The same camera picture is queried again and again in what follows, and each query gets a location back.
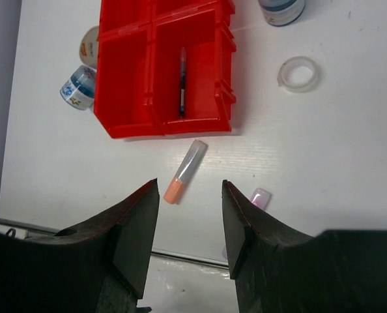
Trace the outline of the orange highlighter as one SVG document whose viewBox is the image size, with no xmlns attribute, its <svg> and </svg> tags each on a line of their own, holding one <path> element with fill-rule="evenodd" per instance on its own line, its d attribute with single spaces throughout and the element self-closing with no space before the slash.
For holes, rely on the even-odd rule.
<svg viewBox="0 0 387 313">
<path fill-rule="evenodd" d="M 208 145 L 206 143 L 200 140 L 193 141 L 164 194 L 164 200 L 167 203 L 176 204 L 180 201 L 186 187 L 199 168 L 207 149 Z"/>
</svg>

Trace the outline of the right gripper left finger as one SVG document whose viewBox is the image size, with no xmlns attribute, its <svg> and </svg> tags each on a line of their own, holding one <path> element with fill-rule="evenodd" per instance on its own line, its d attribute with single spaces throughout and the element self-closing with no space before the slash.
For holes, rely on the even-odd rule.
<svg viewBox="0 0 387 313">
<path fill-rule="evenodd" d="M 141 312 L 158 183 L 55 235 L 0 233 L 0 312 Z"/>
</svg>

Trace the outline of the blue pen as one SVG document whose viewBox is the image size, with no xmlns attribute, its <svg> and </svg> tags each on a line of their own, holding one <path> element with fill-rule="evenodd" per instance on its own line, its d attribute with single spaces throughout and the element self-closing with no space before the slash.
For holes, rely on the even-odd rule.
<svg viewBox="0 0 387 313">
<path fill-rule="evenodd" d="M 186 90 L 186 48 L 182 47 L 180 52 L 180 118 L 185 116 L 185 90 Z"/>
</svg>

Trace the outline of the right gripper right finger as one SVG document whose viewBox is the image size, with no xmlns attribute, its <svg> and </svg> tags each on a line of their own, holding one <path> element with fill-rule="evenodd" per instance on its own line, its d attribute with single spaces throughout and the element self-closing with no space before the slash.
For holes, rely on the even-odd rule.
<svg viewBox="0 0 387 313">
<path fill-rule="evenodd" d="M 309 236 L 222 183 L 230 277 L 240 312 L 387 312 L 387 230 Z"/>
</svg>

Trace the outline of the clear tape roll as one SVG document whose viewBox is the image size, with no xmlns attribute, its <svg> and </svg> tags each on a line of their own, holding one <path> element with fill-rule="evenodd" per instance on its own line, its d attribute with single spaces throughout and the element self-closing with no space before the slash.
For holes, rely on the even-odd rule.
<svg viewBox="0 0 387 313">
<path fill-rule="evenodd" d="M 278 85 L 291 93 L 306 93 L 319 82 L 321 71 L 316 62 L 306 56 L 292 57 L 279 68 Z"/>
</svg>

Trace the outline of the blue white tape roll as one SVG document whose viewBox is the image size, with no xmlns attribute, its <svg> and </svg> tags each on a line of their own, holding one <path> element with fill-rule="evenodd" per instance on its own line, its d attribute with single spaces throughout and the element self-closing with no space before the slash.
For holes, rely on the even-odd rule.
<svg viewBox="0 0 387 313">
<path fill-rule="evenodd" d="M 94 103 L 96 71 L 81 65 L 60 89 L 63 100 L 77 110 L 87 110 Z"/>
</svg>

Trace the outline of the purple highlighter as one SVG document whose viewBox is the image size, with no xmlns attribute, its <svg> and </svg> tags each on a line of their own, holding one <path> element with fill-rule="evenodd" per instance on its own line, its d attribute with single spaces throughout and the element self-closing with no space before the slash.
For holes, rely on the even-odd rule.
<svg viewBox="0 0 387 313">
<path fill-rule="evenodd" d="M 269 191 L 263 188 L 256 188 L 248 200 L 252 205 L 256 206 L 260 210 L 266 211 L 271 198 L 272 194 Z"/>
</svg>

